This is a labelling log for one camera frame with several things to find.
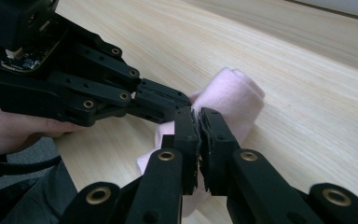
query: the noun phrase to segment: robotic arm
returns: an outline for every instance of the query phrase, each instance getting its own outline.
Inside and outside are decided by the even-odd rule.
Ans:
[[[0,0],[0,108],[91,126],[127,113],[156,123],[191,105],[140,78],[122,50],[55,13],[58,0]]]

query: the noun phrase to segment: person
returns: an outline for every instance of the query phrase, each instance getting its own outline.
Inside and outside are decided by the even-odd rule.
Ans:
[[[0,109],[0,155],[24,150],[42,136],[55,138],[85,129],[69,122],[7,113]],[[35,182],[5,214],[1,223],[58,223],[76,194],[76,188],[60,162]]]

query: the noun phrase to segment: light wood surface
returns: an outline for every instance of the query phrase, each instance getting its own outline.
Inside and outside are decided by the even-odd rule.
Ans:
[[[293,187],[330,182],[358,195],[358,21],[278,0],[65,0],[58,13],[121,47],[142,77],[191,93],[223,67],[248,74],[265,108],[242,144],[263,153]],[[56,140],[77,189],[121,187],[154,147],[155,124],[98,121]],[[210,198],[184,223],[228,223]]]

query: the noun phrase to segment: gray fabric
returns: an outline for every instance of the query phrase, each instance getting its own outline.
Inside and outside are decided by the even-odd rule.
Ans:
[[[58,223],[76,194],[76,188],[61,162],[22,197],[2,223]]]

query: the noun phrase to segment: towel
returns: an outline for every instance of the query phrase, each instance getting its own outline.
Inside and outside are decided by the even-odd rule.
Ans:
[[[197,116],[203,107],[219,111],[229,129],[241,144],[255,124],[264,106],[265,93],[257,84],[240,70],[222,69],[202,91],[189,96],[192,109]],[[156,128],[156,149],[140,156],[137,163],[141,173],[150,155],[160,149],[162,135],[174,134],[174,122],[160,124]],[[203,202],[209,193],[203,187],[203,178],[199,170],[199,188],[191,196],[184,196],[182,216],[189,216]]]

